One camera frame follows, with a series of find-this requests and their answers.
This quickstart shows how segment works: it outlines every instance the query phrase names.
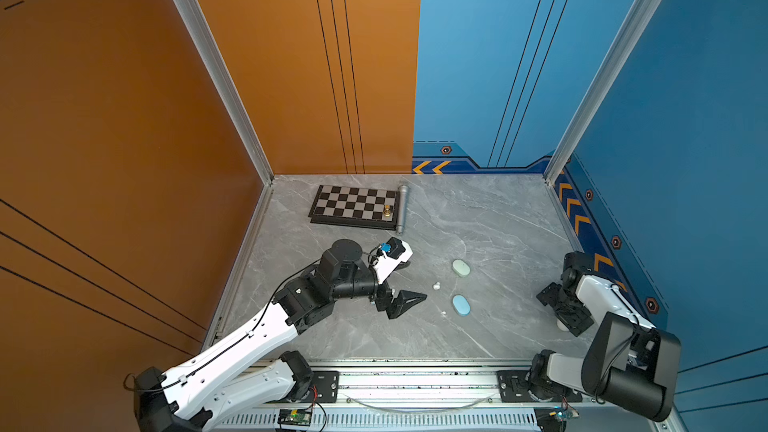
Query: orange wall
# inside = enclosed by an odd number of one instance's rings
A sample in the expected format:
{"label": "orange wall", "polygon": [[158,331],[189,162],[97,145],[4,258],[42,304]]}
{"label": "orange wall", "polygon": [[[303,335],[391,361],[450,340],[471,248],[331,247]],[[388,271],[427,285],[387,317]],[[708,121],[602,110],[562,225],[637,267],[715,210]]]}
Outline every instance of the orange wall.
{"label": "orange wall", "polygon": [[198,0],[275,173],[409,172],[420,0]]}
{"label": "orange wall", "polygon": [[200,350],[260,180],[172,0],[3,4],[0,199],[188,318],[0,202],[0,232],[169,324],[0,235],[40,284],[0,270],[2,428],[136,430],[121,381]]}

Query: black line stripe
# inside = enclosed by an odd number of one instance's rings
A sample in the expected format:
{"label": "black line stripe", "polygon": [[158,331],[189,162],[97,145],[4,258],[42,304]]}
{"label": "black line stripe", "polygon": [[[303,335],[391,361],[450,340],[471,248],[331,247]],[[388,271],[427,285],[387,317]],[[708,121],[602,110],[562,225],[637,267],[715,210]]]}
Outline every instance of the black line stripe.
{"label": "black line stripe", "polygon": [[763,345],[763,347],[758,347],[758,348],[754,348],[752,350],[747,350],[746,352],[739,352],[738,354],[729,355],[728,357],[723,357],[722,359],[712,360],[711,362],[706,362],[705,364],[695,365],[693,367],[688,367],[687,369],[683,369],[683,370],[681,370],[681,371],[679,371],[677,373],[678,374],[682,374],[683,372],[687,372],[689,370],[698,369],[699,367],[705,367],[707,365],[716,364],[717,362],[722,362],[723,360],[729,360],[729,359],[732,359],[732,358],[741,357],[742,355],[752,354],[753,352],[759,352],[759,351],[765,350],[765,349],[768,349],[768,345]]}
{"label": "black line stripe", "polygon": [[350,15],[346,10],[344,0],[344,16],[346,17],[346,38],[350,44],[350,64],[352,65],[352,89],[355,91],[355,113],[357,114],[357,133],[360,137],[360,159],[362,160],[362,173],[366,173],[366,155],[362,151],[362,127],[360,127],[360,106],[357,104],[357,82],[355,81],[355,61],[352,60],[352,36],[350,35]]}
{"label": "black line stripe", "polygon": [[328,57],[328,44],[326,43],[326,32],[322,28],[322,13],[320,12],[320,0],[317,0],[317,15],[320,17],[320,32],[322,32],[322,44],[326,48],[326,62],[328,62],[328,76],[331,78],[331,92],[333,93],[333,106],[336,108],[336,122],[339,124],[339,140],[341,140],[341,152],[344,154],[344,168],[346,173],[350,173],[350,168],[346,164],[346,149],[344,147],[344,135],[341,134],[341,119],[339,118],[339,106],[336,103],[336,90],[333,88],[333,74],[331,73],[331,59]]}
{"label": "black line stripe", "polygon": [[520,128],[523,125],[523,120],[525,120],[525,113],[528,111],[528,106],[531,105],[531,99],[533,98],[534,92],[536,92],[536,85],[538,84],[538,78],[542,76],[542,71],[544,70],[544,64],[547,62],[547,57],[549,57],[549,50],[552,48],[552,43],[554,42],[554,36],[558,33],[558,28],[560,27],[560,21],[563,19],[563,14],[565,13],[565,7],[568,6],[568,0],[565,0],[565,4],[563,4],[563,9],[560,11],[560,17],[558,18],[557,25],[554,26],[554,32],[552,33],[552,38],[549,41],[549,45],[547,46],[547,53],[544,54],[544,60],[542,61],[542,66],[538,70],[538,74],[536,75],[536,81],[533,82],[533,89],[531,89],[531,95],[528,96],[528,101],[525,103],[525,109],[523,110],[523,117],[520,118],[520,123],[518,124],[518,130],[514,133],[514,139],[512,140],[512,145],[509,147],[509,152],[507,152],[507,158],[504,160],[504,167],[507,166],[507,162],[509,162],[509,156],[512,154],[512,149],[514,148],[514,143],[518,140],[518,134],[520,133]]}
{"label": "black line stripe", "polygon": [[504,106],[504,113],[502,114],[502,120],[498,123],[498,130],[496,131],[496,139],[493,141],[493,147],[491,148],[491,155],[488,157],[488,167],[491,166],[491,160],[493,159],[493,152],[496,149],[496,142],[498,142],[498,136],[502,133],[502,126],[504,125],[504,118],[507,116],[507,108],[509,108],[509,101],[512,98],[512,92],[514,91],[514,84],[518,81],[518,74],[520,73],[520,67],[523,64],[523,57],[525,57],[525,50],[528,48],[528,41],[531,39],[531,32],[533,31],[533,24],[536,22],[536,16],[538,15],[538,8],[542,4],[542,0],[538,0],[536,4],[536,11],[531,19],[531,27],[528,29],[528,36],[525,37],[525,45],[523,45],[523,52],[520,54],[520,62],[518,62],[518,69],[514,73],[514,80],[512,81],[512,87],[509,89],[509,96],[507,96],[507,105]]}
{"label": "black line stripe", "polygon": [[498,164],[502,161],[502,154],[504,153],[504,147],[507,145],[507,139],[509,139],[509,133],[512,130],[512,125],[514,124],[514,118],[518,114],[518,108],[520,107],[520,101],[523,98],[523,93],[525,92],[525,86],[528,84],[528,78],[531,76],[531,71],[533,70],[533,64],[536,62],[536,55],[538,55],[538,48],[542,44],[542,39],[544,38],[544,32],[547,31],[547,24],[549,24],[549,17],[552,15],[552,9],[554,8],[554,3],[557,0],[552,0],[552,4],[549,5],[549,12],[547,12],[547,19],[544,21],[544,26],[542,27],[542,33],[538,36],[538,43],[536,44],[536,50],[533,52],[533,59],[531,59],[531,66],[528,68],[528,74],[525,76],[525,82],[523,82],[523,87],[520,89],[520,97],[518,97],[518,103],[516,106],[514,106],[514,113],[512,114],[512,120],[509,122],[509,128],[507,129],[507,135],[504,136],[504,143],[502,144],[502,150],[498,154],[498,160],[496,160],[496,167],[498,167]]}
{"label": "black line stripe", "polygon": [[10,235],[8,235],[8,234],[6,234],[5,232],[3,232],[2,230],[0,230],[0,235],[2,235],[3,237],[7,238],[8,240],[11,240],[11,241],[15,242],[15,243],[16,243],[16,244],[18,244],[18,245],[21,245],[22,247],[26,248],[27,250],[29,250],[29,251],[30,251],[30,252],[32,252],[33,254],[36,254],[36,255],[38,255],[38,256],[40,256],[40,257],[43,257],[45,260],[47,260],[47,261],[48,261],[48,262],[50,262],[51,264],[57,265],[58,267],[62,268],[63,270],[65,270],[65,271],[69,272],[70,274],[74,275],[75,277],[78,277],[78,278],[80,278],[80,279],[82,279],[82,280],[86,281],[87,283],[89,283],[89,284],[93,285],[94,287],[98,288],[99,290],[101,290],[101,291],[104,291],[104,292],[107,292],[107,293],[108,293],[108,294],[110,294],[112,297],[116,298],[117,300],[119,300],[119,301],[121,301],[121,302],[123,302],[123,303],[126,303],[126,304],[128,304],[129,306],[131,306],[131,307],[135,308],[136,310],[138,310],[138,311],[142,312],[143,314],[146,314],[146,315],[148,315],[148,316],[152,317],[152,318],[153,318],[153,319],[155,319],[156,321],[159,321],[159,322],[162,322],[163,324],[166,324],[168,327],[172,328],[173,330],[175,330],[175,331],[177,331],[177,332],[180,332],[180,333],[182,333],[182,334],[186,335],[188,338],[192,339],[193,341],[196,341],[196,342],[198,342],[198,343],[200,343],[200,344],[202,344],[202,343],[203,343],[202,341],[199,341],[199,340],[197,340],[196,338],[194,338],[194,337],[192,337],[191,335],[189,335],[187,332],[184,332],[184,331],[182,331],[181,329],[178,329],[178,328],[174,327],[173,325],[171,325],[171,324],[168,324],[168,322],[164,321],[163,319],[161,319],[161,318],[158,318],[158,317],[155,317],[155,316],[154,316],[154,315],[152,315],[151,313],[149,313],[149,312],[147,312],[147,311],[143,310],[141,307],[139,307],[139,306],[137,306],[137,305],[135,305],[135,304],[132,304],[131,302],[129,302],[129,301],[127,301],[127,300],[125,300],[124,298],[122,298],[121,296],[119,296],[119,295],[117,295],[117,294],[115,294],[115,293],[113,293],[113,292],[110,292],[110,291],[109,291],[109,290],[107,290],[106,288],[104,288],[104,287],[101,287],[101,285],[99,285],[99,284],[97,284],[97,283],[95,283],[95,282],[93,282],[93,281],[91,281],[91,280],[87,279],[86,277],[83,277],[82,275],[80,275],[79,273],[76,273],[76,272],[75,272],[75,271],[73,271],[72,269],[70,269],[70,268],[67,268],[67,267],[63,266],[62,264],[60,264],[59,262],[56,262],[55,260],[53,260],[52,258],[48,257],[47,255],[45,255],[45,254],[42,254],[41,252],[38,252],[38,251],[34,250],[34,249],[33,249],[32,247],[30,247],[29,245],[26,245],[26,244],[24,244],[24,242],[21,242],[21,241],[19,241],[19,240],[15,239],[14,237],[11,237]]}
{"label": "black line stripe", "polygon": [[160,342],[161,344],[166,344],[168,347],[174,348],[174,349],[178,350],[179,352],[183,352],[183,353],[185,353],[185,354],[189,355],[190,357],[194,357],[194,354],[190,354],[190,353],[189,353],[189,352],[187,352],[186,350],[182,350],[182,349],[179,349],[178,347],[176,347],[175,345],[172,345],[172,344],[168,344],[168,342],[166,342],[166,341],[163,341],[163,340],[161,340],[161,339],[158,339],[157,337],[155,337],[155,336],[153,336],[153,335],[149,335],[147,332],[144,332],[144,331],[140,331],[140,330],[139,330],[139,329],[137,329],[136,327],[133,327],[133,326],[131,326],[131,325],[128,325],[128,324],[126,324],[125,322],[122,322],[122,321],[119,321],[119,320],[117,320],[117,319],[116,319],[116,318],[114,318],[114,317],[111,317],[111,316],[109,316],[109,315],[106,315],[104,312],[100,312],[100,311],[96,310],[95,308],[92,308],[92,307],[89,307],[89,306],[87,306],[86,304],[83,304],[82,302],[78,302],[78,301],[74,300],[73,298],[67,297],[66,295],[62,294],[61,292],[56,292],[56,291],[55,291],[55,290],[53,290],[52,288],[48,288],[48,287],[45,287],[43,284],[41,284],[41,283],[39,283],[39,282],[35,282],[35,281],[33,281],[32,279],[30,279],[30,278],[26,278],[24,275],[21,275],[21,274],[19,274],[19,273],[16,273],[16,272],[14,272],[13,270],[11,270],[10,268],[7,268],[7,267],[3,267],[2,265],[0,265],[0,269],[2,269],[2,270],[4,270],[4,271],[6,271],[6,272],[7,272],[7,273],[9,273],[9,274],[13,274],[13,275],[15,275],[16,277],[18,277],[18,278],[20,278],[20,279],[23,279],[23,280],[25,280],[25,281],[29,282],[30,284],[34,284],[34,285],[37,285],[38,287],[40,287],[40,288],[43,288],[43,289],[47,290],[48,292],[51,292],[51,293],[53,293],[53,294],[56,294],[56,295],[58,295],[58,296],[59,296],[59,297],[61,297],[61,298],[65,298],[65,299],[67,299],[68,301],[70,301],[70,302],[72,302],[72,303],[75,303],[75,304],[77,304],[77,305],[81,306],[82,308],[86,308],[86,309],[88,309],[88,310],[89,310],[89,311],[91,311],[91,312],[95,312],[95,313],[97,313],[97,314],[101,315],[101,317],[106,317],[106,318],[108,318],[109,320],[111,320],[112,322],[117,322],[117,323],[118,323],[118,324],[120,324],[120,325],[124,325],[125,327],[128,327],[128,328],[129,328],[130,330],[132,330],[132,331],[137,331],[137,332],[139,332],[140,334],[142,334],[142,335],[144,335],[144,336],[146,336],[146,337],[149,337],[149,338],[151,338],[151,339],[154,339],[154,340],[156,340],[156,341]]}
{"label": "black line stripe", "polygon": [[708,409],[717,409],[721,407],[730,407],[731,405],[754,404],[755,402],[763,402],[765,400],[768,400],[768,397],[764,397],[762,399],[742,400],[741,402],[732,402],[730,404],[711,405],[709,407],[699,407],[697,409],[678,410],[677,413],[685,414],[686,412],[696,412],[697,410],[708,410]]}
{"label": "black line stripe", "polygon": [[350,129],[350,144],[352,146],[352,164],[357,174],[357,157],[355,156],[355,141],[352,139],[352,120],[350,120],[350,104],[346,100],[346,82],[344,81],[344,65],[341,64],[341,46],[339,45],[339,29],[336,28],[336,8],[331,0],[331,15],[333,16],[333,31],[336,33],[336,52],[339,53],[339,72],[341,72],[341,87],[344,92],[344,107],[346,108],[346,125]]}
{"label": "black line stripe", "polygon": [[16,4],[11,4],[11,5],[7,6],[7,7],[3,7],[3,10],[8,10],[8,9],[10,9],[11,7],[15,7],[16,5],[20,5],[20,4],[24,4],[24,0],[20,0],[20,1],[19,1],[19,2],[17,2]]}
{"label": "black line stripe", "polygon": [[139,286],[138,286],[138,285],[136,285],[135,283],[131,282],[131,281],[130,281],[128,278],[126,278],[125,276],[123,276],[123,275],[120,275],[120,274],[119,274],[119,273],[117,273],[115,270],[113,270],[112,268],[110,268],[110,267],[108,267],[107,265],[105,265],[103,262],[101,262],[101,261],[97,260],[97,259],[96,259],[96,258],[95,258],[93,255],[90,255],[90,254],[88,254],[86,251],[84,251],[83,249],[81,249],[81,248],[80,248],[80,247],[78,247],[77,245],[75,245],[75,244],[73,244],[72,242],[70,242],[69,240],[67,240],[67,239],[63,238],[61,235],[57,234],[56,232],[53,232],[53,231],[52,231],[50,228],[48,228],[48,227],[44,226],[43,224],[41,224],[40,222],[38,222],[38,221],[34,220],[32,217],[30,217],[30,216],[28,216],[28,215],[24,214],[24,212],[20,211],[20,210],[19,210],[19,209],[17,209],[16,207],[14,207],[14,206],[12,206],[11,204],[7,203],[7,202],[6,202],[5,200],[3,200],[2,198],[0,198],[0,203],[1,203],[1,204],[3,204],[4,206],[6,206],[6,207],[10,208],[11,210],[13,210],[14,212],[16,212],[16,213],[17,213],[17,214],[19,214],[20,216],[23,216],[24,218],[26,218],[27,220],[29,220],[30,222],[32,222],[32,223],[33,223],[33,224],[35,224],[36,226],[38,226],[38,227],[42,228],[42,229],[43,229],[43,230],[45,230],[47,233],[49,233],[49,234],[53,235],[54,237],[56,237],[57,239],[59,239],[60,241],[62,241],[64,244],[66,244],[66,245],[69,245],[69,246],[70,246],[70,247],[72,247],[74,250],[76,250],[76,251],[80,252],[82,255],[85,255],[86,257],[90,258],[90,259],[91,259],[93,262],[96,262],[97,264],[101,265],[101,267],[104,267],[104,268],[106,268],[107,270],[109,270],[109,271],[110,271],[110,272],[112,272],[113,274],[117,275],[118,277],[120,277],[121,279],[123,279],[124,281],[126,281],[127,283],[129,283],[129,284],[133,285],[134,287],[136,287],[137,289],[139,289],[139,290],[140,290],[140,291],[142,291],[143,293],[145,293],[145,294],[149,295],[150,297],[152,297],[154,300],[158,301],[158,302],[159,302],[159,303],[161,303],[162,305],[165,305],[166,307],[168,307],[170,310],[172,310],[172,311],[176,312],[176,313],[177,313],[178,315],[180,315],[181,317],[183,317],[183,318],[186,318],[186,319],[187,319],[189,322],[192,322],[193,324],[197,325],[197,327],[199,327],[199,328],[203,329],[204,331],[205,331],[205,330],[207,330],[205,327],[203,327],[202,325],[200,325],[200,324],[198,324],[197,322],[193,321],[191,318],[189,318],[189,317],[187,317],[186,315],[182,314],[181,312],[179,312],[179,311],[178,311],[178,310],[176,310],[175,308],[171,307],[171,306],[170,306],[170,305],[168,305],[167,303],[165,303],[165,302],[163,302],[163,301],[159,300],[157,297],[155,297],[155,296],[154,296],[154,295],[152,295],[151,293],[147,292],[147,291],[146,291],[146,290],[144,290],[142,287],[139,287]]}
{"label": "black line stripe", "polygon": [[763,377],[764,375],[768,375],[768,372],[763,372],[762,374],[755,374],[755,375],[751,375],[749,377],[742,377],[742,378],[733,379],[733,380],[725,380],[724,382],[718,382],[717,384],[705,385],[703,387],[697,387],[697,388],[694,388],[694,389],[682,390],[680,392],[675,392],[675,395],[686,394],[688,392],[695,392],[696,390],[708,389],[708,388],[711,388],[711,387],[717,387],[718,385],[725,385],[725,384],[732,384],[734,382],[741,382],[742,380],[756,379],[758,377]]}

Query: orange chevron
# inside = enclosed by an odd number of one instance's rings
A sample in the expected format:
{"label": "orange chevron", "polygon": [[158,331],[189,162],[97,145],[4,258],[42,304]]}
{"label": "orange chevron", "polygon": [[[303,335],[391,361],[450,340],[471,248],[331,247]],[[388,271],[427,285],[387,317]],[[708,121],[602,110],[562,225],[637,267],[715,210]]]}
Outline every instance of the orange chevron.
{"label": "orange chevron", "polygon": [[580,222],[586,222],[587,224],[592,223],[592,221],[588,217],[576,215],[576,223],[574,225],[574,230],[576,231],[577,236],[578,236],[578,224]]}
{"label": "orange chevron", "polygon": [[[600,254],[595,254],[595,255],[594,255],[594,267],[593,267],[593,270],[594,270],[595,272],[597,272],[597,271],[599,270],[599,268],[600,268],[600,263],[601,263],[601,262],[602,262],[603,264],[606,264],[606,265],[610,265],[611,267],[613,267],[613,266],[614,266],[614,264],[612,263],[612,261],[611,261],[611,260],[610,260],[608,257],[603,257],[603,256],[602,256],[602,255],[600,255]],[[624,290],[627,290],[627,288],[624,286],[624,284],[621,284],[621,287],[622,287]]]}
{"label": "orange chevron", "polygon": [[439,165],[439,166],[437,166],[436,168],[433,168],[433,169],[432,169],[432,171],[433,171],[435,174],[442,174],[442,171],[441,171],[440,169],[441,169],[441,168],[443,168],[443,167],[445,167],[445,166],[446,166],[447,164],[449,164],[449,163],[451,163],[451,161],[450,161],[450,160],[446,160],[445,162],[443,162],[442,164],[440,164],[440,165]]}
{"label": "orange chevron", "polygon": [[575,198],[570,198],[565,201],[568,204],[568,207],[565,209],[565,215],[568,216],[568,218],[571,218],[571,206],[580,206],[581,202],[576,200]]}
{"label": "orange chevron", "polygon": [[562,184],[560,184],[560,202],[563,201],[563,189],[564,188],[570,188],[571,190],[573,190],[573,186],[571,184],[566,184],[564,182]]}
{"label": "orange chevron", "polygon": [[425,160],[424,162],[419,164],[417,168],[414,168],[413,171],[416,172],[417,174],[422,174],[423,175],[424,172],[422,172],[422,167],[426,166],[430,162],[431,162],[431,160]]}

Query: aluminum frame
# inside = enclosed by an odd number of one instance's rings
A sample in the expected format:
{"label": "aluminum frame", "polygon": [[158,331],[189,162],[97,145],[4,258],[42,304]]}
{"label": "aluminum frame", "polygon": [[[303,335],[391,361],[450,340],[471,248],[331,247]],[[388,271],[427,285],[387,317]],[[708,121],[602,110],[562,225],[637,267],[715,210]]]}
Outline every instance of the aluminum frame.
{"label": "aluminum frame", "polygon": [[592,83],[576,109],[571,123],[568,124],[565,134],[560,139],[558,148],[552,155],[552,160],[549,161],[549,165],[544,170],[544,180],[547,181],[547,184],[552,185],[560,171],[565,167],[565,163],[576,149],[584,131],[589,127],[594,114],[600,108],[600,104],[603,103],[603,99],[614,84],[621,68],[624,67],[629,54],[632,53],[640,36],[643,35],[645,27],[660,3],[661,0],[634,0],[632,3],[614,42],[610,44],[608,53],[605,54],[605,58],[600,64],[600,69],[592,79]]}
{"label": "aluminum frame", "polygon": [[248,157],[259,173],[264,186],[271,185],[274,179],[272,168],[266,159],[259,138],[256,136],[254,124],[248,117],[245,105],[237,92],[232,75],[226,68],[226,63],[205,19],[205,14],[200,8],[200,3],[197,0],[174,0],[174,4],[176,4],[179,15],[181,15],[181,19],[187,26],[187,31],[197,47],[197,52],[200,54],[211,80],[216,85],[221,101],[230,114],[232,123],[248,151]]}

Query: cable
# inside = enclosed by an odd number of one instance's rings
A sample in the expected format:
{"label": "cable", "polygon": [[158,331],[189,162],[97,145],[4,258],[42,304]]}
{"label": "cable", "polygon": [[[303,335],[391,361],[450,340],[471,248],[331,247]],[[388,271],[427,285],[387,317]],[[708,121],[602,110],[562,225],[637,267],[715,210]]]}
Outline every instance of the cable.
{"label": "cable", "polygon": [[129,386],[127,386],[125,384],[125,381],[128,380],[129,377],[134,378],[134,384],[135,384],[136,383],[136,376],[133,375],[133,374],[128,374],[128,375],[125,376],[125,379],[123,379],[123,389],[126,389],[129,392],[159,392],[161,390],[165,390],[167,388],[171,388],[171,387],[175,386],[176,384],[178,384],[179,382],[181,382],[181,380],[176,380],[172,384],[166,385],[165,387],[161,387],[161,388],[158,388],[158,389],[134,389],[134,388],[129,387]]}
{"label": "cable", "polygon": [[[622,299],[622,297],[620,296],[620,294],[618,292],[618,286],[616,284],[611,285],[610,286],[610,290],[613,291],[613,293],[619,295],[619,299]],[[632,335],[629,336],[629,339],[627,339],[626,341],[621,343],[621,346],[619,347],[618,352],[616,353],[616,355],[614,355],[614,357],[610,360],[610,362],[608,362],[608,367],[606,367],[605,372],[603,372],[603,375],[600,377],[600,381],[598,382],[598,384],[594,388],[594,391],[593,391],[594,398],[598,402],[600,400],[602,400],[598,396],[598,390],[603,386],[603,381],[607,378],[608,372],[610,372],[610,368],[614,366],[614,362],[616,361],[616,359],[618,359],[619,355],[621,355],[621,352],[624,351],[624,348],[627,347],[627,345],[631,344],[632,341],[635,340],[636,337],[640,336],[640,317],[638,316],[638,314],[636,312],[634,312],[634,308],[630,308],[630,310],[632,311],[632,315],[634,316],[634,319],[637,322],[632,324]]]}
{"label": "cable", "polygon": [[[288,281],[289,281],[289,279],[291,279],[293,276],[295,276],[295,275],[298,275],[298,274],[300,274],[300,273],[302,273],[302,272],[306,271],[308,268],[312,267],[314,264],[318,263],[319,261],[320,261],[320,259],[314,260],[314,261],[312,261],[312,263],[311,263],[311,264],[308,264],[306,267],[304,267],[304,268],[302,268],[302,269],[300,269],[300,270],[298,270],[298,271],[294,272],[293,274],[291,274],[291,275],[289,275],[288,277],[285,277],[285,278],[283,279],[283,281],[280,283],[280,285],[278,285],[278,286],[277,286],[277,288],[275,289],[275,291],[274,291],[274,292],[272,292],[272,295],[270,296],[270,300],[268,300],[268,301],[266,302],[266,306],[264,306],[264,311],[261,313],[261,317],[259,317],[259,321],[258,321],[258,322],[256,322],[256,325],[254,326],[254,328],[252,328],[252,329],[250,330],[250,332],[253,332],[253,331],[255,331],[255,330],[256,330],[256,328],[257,328],[257,327],[259,327],[259,324],[261,323],[262,319],[264,318],[264,315],[266,315],[266,310],[269,308],[270,304],[272,304],[272,299],[274,299],[275,295],[278,293],[278,291],[280,290],[280,288],[282,288],[282,287],[283,287],[283,285],[284,285],[286,282],[288,282]],[[199,367],[198,367],[198,368],[196,368],[195,370],[192,370],[191,372],[189,372],[189,373],[187,374],[187,377],[188,377],[188,378],[189,378],[189,377],[192,377],[192,376],[193,376],[193,375],[195,375],[197,372],[199,372],[199,371],[201,371],[203,368],[205,368],[205,366],[207,366],[208,364],[210,364],[210,363],[211,363],[211,362],[213,362],[214,360],[216,360],[216,359],[218,359],[219,357],[221,357],[221,356],[222,356],[222,355],[223,355],[225,352],[227,352],[228,350],[232,349],[232,347],[234,347],[235,345],[238,345],[240,342],[242,342],[242,341],[243,341],[245,338],[247,338],[247,337],[248,337],[248,334],[245,334],[243,337],[241,337],[241,338],[237,339],[235,342],[233,342],[233,343],[232,343],[232,344],[231,344],[229,347],[227,347],[225,350],[222,350],[221,352],[219,352],[218,354],[216,354],[215,356],[213,356],[213,358],[212,358],[211,360],[208,360],[208,361],[207,361],[205,364],[202,364],[201,366],[199,366]],[[132,389],[132,388],[129,388],[129,387],[127,387],[127,386],[125,385],[125,381],[126,381],[126,379],[128,379],[128,377],[129,377],[129,376],[131,376],[131,375],[132,375],[132,374],[128,374],[128,375],[126,375],[126,376],[125,376],[125,379],[123,379],[123,388],[124,388],[124,389],[126,389],[126,390],[137,391],[137,392],[159,392],[160,390],[165,390],[165,389],[167,389],[167,388],[173,387],[173,386],[175,386],[175,385],[177,385],[178,383],[180,383],[180,382],[181,382],[181,380],[176,380],[176,381],[175,381],[175,382],[173,382],[172,384],[166,385],[166,386],[164,386],[164,387],[162,387],[162,388],[159,388],[159,389],[148,389],[148,390],[142,390],[142,389]]]}
{"label": "cable", "polygon": [[328,413],[320,402],[318,402],[317,405],[322,409],[322,427],[320,428],[320,432],[322,432],[322,430],[326,428],[326,424],[328,424]]}
{"label": "cable", "polygon": [[466,410],[474,408],[475,405],[482,404],[483,402],[487,402],[488,399],[492,398],[492,395],[487,396],[486,398],[477,399],[474,402],[471,402],[470,404],[463,405],[461,407],[451,407],[451,408],[444,408],[444,409],[427,409],[427,410],[400,410],[400,409],[390,409],[390,408],[384,408],[384,407],[377,407],[375,405],[366,404],[365,402],[360,402],[358,399],[351,398],[349,396],[346,396],[347,399],[351,400],[352,402],[356,402],[360,404],[363,407],[370,408],[373,410],[378,410],[379,412],[387,412],[389,414],[403,414],[403,415],[410,415],[410,414],[424,414],[425,411],[428,411],[430,414],[444,414],[447,412],[456,412],[458,410]]}
{"label": "cable", "polygon": [[[259,320],[258,320],[258,322],[256,322],[256,325],[255,325],[255,326],[254,326],[254,327],[253,327],[253,328],[250,330],[250,332],[253,332],[253,331],[255,331],[255,330],[256,330],[256,328],[257,328],[257,327],[259,327],[259,324],[261,324],[261,321],[262,321],[262,319],[264,319],[264,315],[266,315],[266,310],[269,308],[270,304],[272,304],[272,299],[274,299],[275,295],[276,295],[276,294],[278,293],[278,291],[279,291],[279,290],[280,290],[280,289],[283,287],[283,285],[284,285],[286,282],[288,282],[288,281],[289,281],[289,280],[290,280],[290,279],[291,279],[293,276],[295,276],[295,275],[298,275],[298,274],[300,274],[300,273],[304,272],[305,270],[307,270],[308,268],[312,267],[314,264],[318,263],[319,261],[320,261],[320,259],[314,260],[314,261],[312,261],[312,263],[311,263],[311,264],[308,264],[306,267],[302,268],[301,270],[298,270],[298,271],[294,272],[293,274],[291,274],[291,275],[289,275],[288,277],[285,277],[285,278],[283,279],[283,281],[280,283],[280,285],[278,285],[278,286],[277,286],[277,288],[275,289],[275,291],[274,291],[274,292],[272,292],[272,295],[270,296],[270,300],[266,301],[266,306],[264,306],[264,311],[261,313],[261,317],[259,317]],[[201,371],[201,370],[202,370],[202,369],[203,369],[203,368],[204,368],[206,365],[210,364],[210,363],[211,363],[211,362],[213,362],[214,360],[216,360],[216,359],[218,359],[219,357],[221,357],[221,356],[222,356],[222,355],[223,355],[225,352],[227,352],[228,350],[232,349],[232,347],[234,347],[235,345],[238,345],[240,342],[242,342],[242,341],[243,341],[243,340],[245,340],[246,338],[248,338],[248,334],[245,334],[243,337],[241,337],[241,338],[237,339],[237,340],[236,340],[234,343],[232,343],[232,345],[230,345],[230,346],[229,346],[229,347],[227,347],[225,350],[222,350],[221,352],[219,352],[218,354],[216,354],[215,356],[213,356],[213,358],[212,358],[211,360],[208,360],[208,361],[207,361],[205,364],[202,364],[201,366],[199,366],[199,367],[198,367],[198,368],[196,368],[195,370],[192,370],[191,372],[189,372],[189,374],[187,375],[187,377],[192,377],[192,376],[193,376],[193,375],[195,375],[197,372]]]}

